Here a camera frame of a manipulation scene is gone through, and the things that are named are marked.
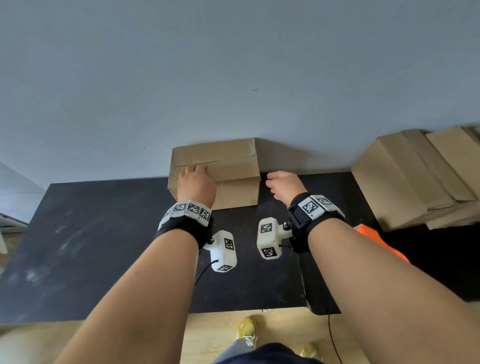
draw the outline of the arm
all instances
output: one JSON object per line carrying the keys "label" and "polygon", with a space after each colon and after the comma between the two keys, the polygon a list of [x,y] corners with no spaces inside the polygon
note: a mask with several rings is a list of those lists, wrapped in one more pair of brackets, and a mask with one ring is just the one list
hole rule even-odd
{"label": "arm", "polygon": [[[211,207],[215,194],[204,166],[180,174],[179,201]],[[197,258],[197,241],[183,230],[156,238],[98,303],[56,364],[178,363]]]}
{"label": "arm", "polygon": [[[296,175],[267,184],[289,206],[306,192]],[[473,363],[480,322],[446,287],[336,218],[308,237],[310,251],[371,363]]]}

